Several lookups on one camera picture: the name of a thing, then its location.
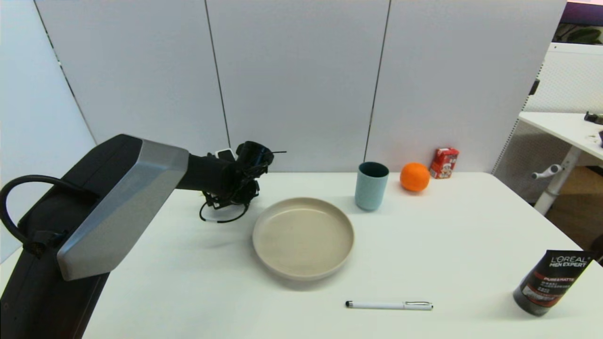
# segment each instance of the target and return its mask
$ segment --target panel seam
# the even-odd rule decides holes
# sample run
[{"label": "panel seam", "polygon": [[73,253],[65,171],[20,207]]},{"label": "panel seam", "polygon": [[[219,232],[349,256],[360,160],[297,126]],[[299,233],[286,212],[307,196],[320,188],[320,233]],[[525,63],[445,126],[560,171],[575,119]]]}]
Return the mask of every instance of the panel seam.
[{"label": "panel seam", "polygon": [[383,31],[383,41],[381,43],[381,55],[379,56],[379,66],[377,67],[377,80],[375,81],[375,91],[373,93],[373,105],[371,106],[371,115],[368,120],[368,132],[367,132],[367,142],[364,145],[364,157],[362,161],[365,162],[367,160],[367,151],[368,151],[368,139],[371,136],[371,126],[373,125],[373,114],[375,111],[375,100],[377,98],[377,87],[379,86],[379,74],[381,73],[381,61],[383,60],[383,50],[385,49],[385,36],[387,35],[387,25],[390,22],[390,10],[391,10],[391,0],[387,5],[387,16],[385,17],[385,29]]},{"label": "panel seam", "polygon": [[216,48],[213,45],[213,34],[212,34],[212,25],[209,22],[209,9],[207,9],[207,0],[204,0],[205,3],[205,15],[207,16],[207,27],[209,29],[209,40],[212,42],[212,53],[213,53],[213,63],[216,66],[216,78],[218,79],[218,90],[220,92],[220,102],[222,103],[222,114],[224,115],[224,126],[226,127],[226,139],[228,140],[228,147],[231,148],[230,145],[230,133],[228,131],[228,121],[226,119],[226,108],[224,108],[224,96],[222,95],[222,84],[220,82],[220,73],[218,72],[218,59],[216,59]]},{"label": "panel seam", "polygon": [[63,69],[63,64],[61,63],[61,60],[58,58],[57,51],[54,49],[54,44],[52,44],[52,39],[50,39],[50,34],[48,34],[48,30],[46,29],[46,24],[44,24],[44,19],[42,18],[40,9],[37,6],[37,1],[34,1],[34,6],[36,6],[36,12],[38,13],[38,17],[40,17],[40,22],[42,23],[42,28],[44,28],[44,33],[46,34],[46,38],[48,39],[48,42],[50,43],[50,48],[52,49],[54,58],[56,59],[59,68],[61,69],[63,78],[65,79],[65,82],[67,83],[67,87],[69,88],[71,96],[73,97],[73,99],[75,101],[75,105],[77,106],[77,109],[80,112],[80,116],[81,116],[82,120],[84,121],[84,124],[86,125],[86,128],[88,129],[88,133],[90,133],[90,137],[92,137],[92,140],[94,141],[94,144],[98,145],[98,141],[97,141],[96,137],[94,137],[94,133],[92,133],[92,129],[90,129],[90,124],[88,123],[88,120],[86,119],[86,116],[84,116],[84,112],[81,109],[80,102],[77,100],[77,97],[75,96],[73,88],[71,88],[69,79],[67,78],[67,75],[65,74],[65,70]]}]

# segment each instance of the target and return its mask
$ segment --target white partition wall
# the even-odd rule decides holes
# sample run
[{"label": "white partition wall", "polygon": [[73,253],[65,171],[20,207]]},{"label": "white partition wall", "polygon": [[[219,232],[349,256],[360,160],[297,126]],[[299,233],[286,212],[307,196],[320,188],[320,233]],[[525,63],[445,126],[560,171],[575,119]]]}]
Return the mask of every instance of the white partition wall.
[{"label": "white partition wall", "polygon": [[397,171],[454,146],[457,170],[490,171],[565,1],[37,4],[98,142],[253,140],[289,152],[273,171]]},{"label": "white partition wall", "polygon": [[457,170],[490,171],[564,5],[393,0],[366,159],[399,171],[454,146]]},{"label": "white partition wall", "polygon": [[[61,177],[94,147],[94,141],[34,2],[3,1],[0,16],[1,184],[28,174]],[[20,220],[49,187],[31,183],[15,188],[8,198],[12,219]],[[0,224],[2,261],[20,245]]]},{"label": "white partition wall", "polygon": [[187,148],[228,140],[203,1],[37,1],[97,142],[128,133]]},{"label": "white partition wall", "polygon": [[362,162],[388,1],[208,0],[232,145],[286,150],[275,171]]}]

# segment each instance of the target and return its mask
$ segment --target white pen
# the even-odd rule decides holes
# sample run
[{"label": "white pen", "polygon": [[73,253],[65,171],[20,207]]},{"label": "white pen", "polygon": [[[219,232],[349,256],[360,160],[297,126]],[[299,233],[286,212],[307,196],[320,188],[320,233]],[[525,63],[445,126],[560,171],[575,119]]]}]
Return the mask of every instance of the white pen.
[{"label": "white pen", "polygon": [[348,308],[370,309],[410,309],[413,311],[431,311],[434,306],[430,302],[401,302],[401,303],[362,303],[346,301]]}]

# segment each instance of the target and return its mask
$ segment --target pen clip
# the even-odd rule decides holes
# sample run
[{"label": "pen clip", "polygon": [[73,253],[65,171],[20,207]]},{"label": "pen clip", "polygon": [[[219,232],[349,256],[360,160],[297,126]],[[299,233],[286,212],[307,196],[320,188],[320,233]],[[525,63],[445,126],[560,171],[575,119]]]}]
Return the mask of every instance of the pen clip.
[{"label": "pen clip", "polygon": [[430,302],[404,302],[404,305],[424,305],[424,306],[429,306],[431,305]]}]

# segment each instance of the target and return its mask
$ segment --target bottle label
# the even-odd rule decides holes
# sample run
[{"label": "bottle label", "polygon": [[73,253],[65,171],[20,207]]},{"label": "bottle label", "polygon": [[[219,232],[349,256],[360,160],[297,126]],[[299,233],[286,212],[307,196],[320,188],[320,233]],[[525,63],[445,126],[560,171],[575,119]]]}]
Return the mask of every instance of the bottle label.
[{"label": "bottle label", "polygon": [[590,252],[549,250],[523,280],[521,291],[531,302],[552,307],[573,285],[592,258]]}]

